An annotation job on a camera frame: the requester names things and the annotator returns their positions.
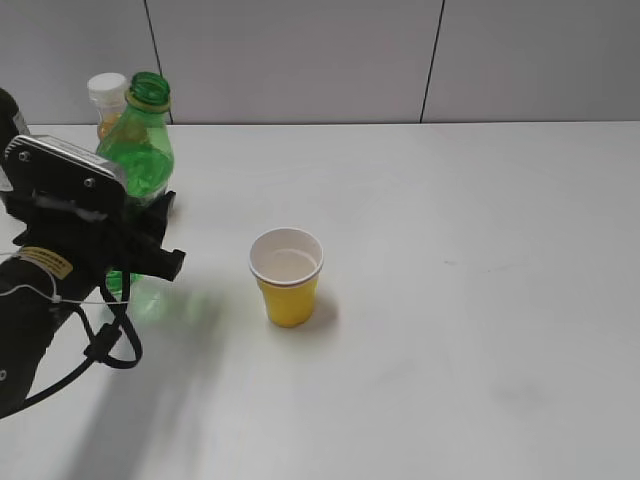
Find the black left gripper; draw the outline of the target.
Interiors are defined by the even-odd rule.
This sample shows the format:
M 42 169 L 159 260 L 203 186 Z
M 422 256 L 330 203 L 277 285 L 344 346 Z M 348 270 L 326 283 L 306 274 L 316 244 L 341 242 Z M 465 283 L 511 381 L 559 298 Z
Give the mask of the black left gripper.
M 138 233 L 163 240 L 176 193 L 163 191 L 145 201 L 130 197 L 127 223 Z M 1 262 L 3 303 L 84 303 L 96 288 L 105 303 L 127 295 L 108 289 L 113 269 L 174 281 L 186 253 L 164 250 L 146 237 L 131 237 L 118 217 L 91 217 L 73 204 L 46 197 L 3 192 L 6 213 L 25 230 L 14 239 L 18 250 Z

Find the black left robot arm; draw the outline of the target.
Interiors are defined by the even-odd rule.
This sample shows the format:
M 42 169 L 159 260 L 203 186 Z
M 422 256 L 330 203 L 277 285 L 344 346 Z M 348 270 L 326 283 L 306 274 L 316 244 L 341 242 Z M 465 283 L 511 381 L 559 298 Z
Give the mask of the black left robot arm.
M 69 211 L 24 208 L 17 252 L 1 263 L 1 415 L 58 393 L 95 363 L 134 368 L 143 355 L 128 315 L 132 274 L 172 281 L 185 252 L 162 241 L 175 201 L 169 191 L 132 219 L 87 221 Z M 36 371 L 59 328 L 77 315 L 88 337 L 81 364 L 31 395 Z

